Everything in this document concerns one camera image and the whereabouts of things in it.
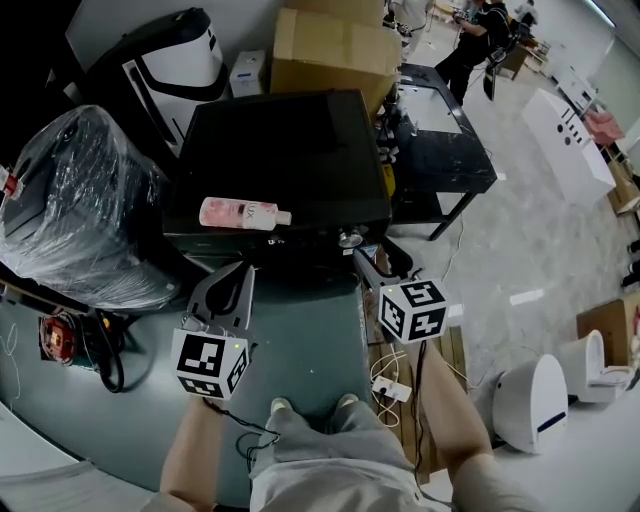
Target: black and white marker cube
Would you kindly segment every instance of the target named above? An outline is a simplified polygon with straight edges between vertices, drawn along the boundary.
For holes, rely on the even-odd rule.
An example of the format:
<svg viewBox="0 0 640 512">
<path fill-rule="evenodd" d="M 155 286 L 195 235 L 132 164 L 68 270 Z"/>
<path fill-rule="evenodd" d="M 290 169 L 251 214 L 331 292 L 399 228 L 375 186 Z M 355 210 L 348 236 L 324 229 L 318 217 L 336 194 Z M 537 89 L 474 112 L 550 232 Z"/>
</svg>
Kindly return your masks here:
<svg viewBox="0 0 640 512">
<path fill-rule="evenodd" d="M 401 343 L 442 336 L 448 310 L 441 279 L 380 287 L 378 318 Z"/>
<path fill-rule="evenodd" d="M 174 329 L 171 362 L 185 391 L 229 400 L 249 366 L 247 340 Z"/>
</svg>

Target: cardboard box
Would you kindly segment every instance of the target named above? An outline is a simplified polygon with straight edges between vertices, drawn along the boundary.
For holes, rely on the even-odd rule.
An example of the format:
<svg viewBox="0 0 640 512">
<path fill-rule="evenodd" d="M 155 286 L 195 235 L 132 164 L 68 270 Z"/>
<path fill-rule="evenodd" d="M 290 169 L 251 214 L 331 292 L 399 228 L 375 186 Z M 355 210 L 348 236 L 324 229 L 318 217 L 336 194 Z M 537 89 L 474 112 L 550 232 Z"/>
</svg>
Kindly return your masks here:
<svg viewBox="0 0 640 512">
<path fill-rule="evenodd" d="M 359 89 L 371 119 L 396 80 L 400 40 L 385 28 L 281 9 L 271 92 Z"/>
<path fill-rule="evenodd" d="M 616 182 L 616 188 L 609 192 L 609 202 L 617 215 L 634 211 L 640 206 L 640 190 L 634 183 L 633 169 L 628 162 L 609 162 L 609 170 Z"/>
<path fill-rule="evenodd" d="M 234 98 L 265 94 L 267 55 L 264 50 L 240 52 L 233 65 L 229 83 Z"/>
<path fill-rule="evenodd" d="M 370 27 L 381 27 L 384 2 L 380 0 L 287 0 L 285 6 L 299 11 L 328 14 Z"/>
<path fill-rule="evenodd" d="M 594 329 L 604 340 L 604 361 L 607 366 L 631 364 L 630 345 L 634 333 L 636 308 L 640 306 L 640 291 L 621 297 L 603 306 L 580 313 L 577 318 L 578 338 Z"/>
</svg>

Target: metal table leg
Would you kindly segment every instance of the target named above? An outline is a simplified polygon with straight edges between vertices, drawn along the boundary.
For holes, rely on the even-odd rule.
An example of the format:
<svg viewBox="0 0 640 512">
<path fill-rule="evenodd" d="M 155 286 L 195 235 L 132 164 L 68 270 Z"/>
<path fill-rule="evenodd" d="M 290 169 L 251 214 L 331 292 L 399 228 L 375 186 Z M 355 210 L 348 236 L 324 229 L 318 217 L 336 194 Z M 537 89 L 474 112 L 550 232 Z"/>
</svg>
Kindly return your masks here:
<svg viewBox="0 0 640 512">
<path fill-rule="evenodd" d="M 440 224 L 433 233 L 431 233 L 431 235 L 429 235 L 429 241 L 432 242 L 433 240 L 437 240 L 438 237 L 444 233 L 444 230 L 447 229 L 451 223 L 456 220 L 458 218 L 458 215 L 460 215 L 463 210 L 469 206 L 469 203 L 471 202 L 471 200 L 476 197 L 477 194 L 472 194 L 471 192 L 467 192 L 464 196 L 462 196 L 462 199 L 460 199 L 460 201 L 458 201 L 458 204 L 453 208 L 453 210 L 451 210 L 451 213 L 449 215 L 447 215 L 447 220 L 446 222 L 443 222 L 442 224 Z"/>
</svg>

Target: shoe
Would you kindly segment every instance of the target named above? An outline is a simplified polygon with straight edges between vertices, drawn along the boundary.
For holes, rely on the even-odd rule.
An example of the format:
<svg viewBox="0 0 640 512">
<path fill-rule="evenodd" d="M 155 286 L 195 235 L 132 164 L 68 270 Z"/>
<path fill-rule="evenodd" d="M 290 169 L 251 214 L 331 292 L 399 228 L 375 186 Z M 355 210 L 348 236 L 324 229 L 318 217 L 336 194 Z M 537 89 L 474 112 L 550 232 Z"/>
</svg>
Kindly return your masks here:
<svg viewBox="0 0 640 512">
<path fill-rule="evenodd" d="M 273 402 L 271 402 L 271 414 L 276 412 L 278 409 L 290 409 L 293 411 L 291 402 L 286 398 L 274 398 Z"/>
<path fill-rule="evenodd" d="M 341 407 L 344 407 L 345 405 L 349 405 L 352 404 L 354 402 L 358 402 L 360 399 L 352 394 L 352 393 L 347 393 L 346 395 L 344 395 L 340 400 L 338 400 L 338 405 L 336 406 L 336 409 L 340 409 Z"/>
</svg>

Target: plastic-wrapped machine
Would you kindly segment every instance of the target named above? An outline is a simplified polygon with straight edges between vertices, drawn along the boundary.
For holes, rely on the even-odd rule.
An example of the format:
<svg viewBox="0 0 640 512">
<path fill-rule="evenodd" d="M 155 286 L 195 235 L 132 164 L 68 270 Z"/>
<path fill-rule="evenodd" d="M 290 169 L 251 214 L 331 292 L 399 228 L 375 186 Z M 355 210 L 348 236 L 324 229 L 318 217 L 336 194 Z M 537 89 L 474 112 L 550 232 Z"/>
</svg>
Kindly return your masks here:
<svg viewBox="0 0 640 512">
<path fill-rule="evenodd" d="M 60 116 L 16 169 L 22 194 L 0 207 L 0 260 L 14 273 L 107 310 L 161 308 L 178 294 L 153 263 L 163 178 L 105 110 Z"/>
</svg>

